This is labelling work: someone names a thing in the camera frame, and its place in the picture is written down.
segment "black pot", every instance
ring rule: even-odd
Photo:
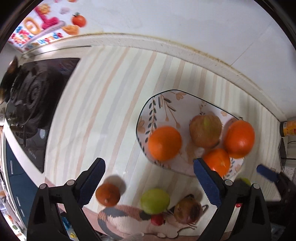
[[[0,104],[7,102],[10,97],[10,89],[15,81],[15,78],[19,72],[18,60],[15,56],[13,61],[10,62],[6,73],[0,84]]]

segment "bottle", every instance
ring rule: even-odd
[[[279,125],[279,132],[282,137],[296,136],[296,120],[281,122]]]

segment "black stove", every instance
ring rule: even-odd
[[[23,64],[10,90],[5,118],[16,140],[44,172],[45,150],[54,112],[79,58]]]

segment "cabinet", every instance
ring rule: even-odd
[[[8,142],[6,142],[6,163],[8,176],[25,173],[22,166],[13,154]]]
[[[25,226],[28,227],[29,216],[38,187],[25,173],[8,142],[6,142],[6,164],[13,199],[20,218]]]
[[[26,173],[10,176],[9,183],[21,219],[27,227],[38,188]]]

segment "plate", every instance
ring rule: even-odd
[[[222,139],[228,127],[238,120],[225,110],[180,90],[168,90],[152,96],[144,105],[136,127],[138,143],[148,160],[165,169],[195,177],[193,161],[205,152],[204,148],[198,148],[193,144],[189,133],[189,123],[196,115],[216,115],[220,118],[222,132],[220,142],[215,148],[222,147]],[[182,148],[179,153],[173,159],[162,163],[154,159],[148,150],[150,135],[161,126],[172,126],[182,136]],[[230,161],[231,165],[224,179],[234,179],[244,159],[231,158]]]

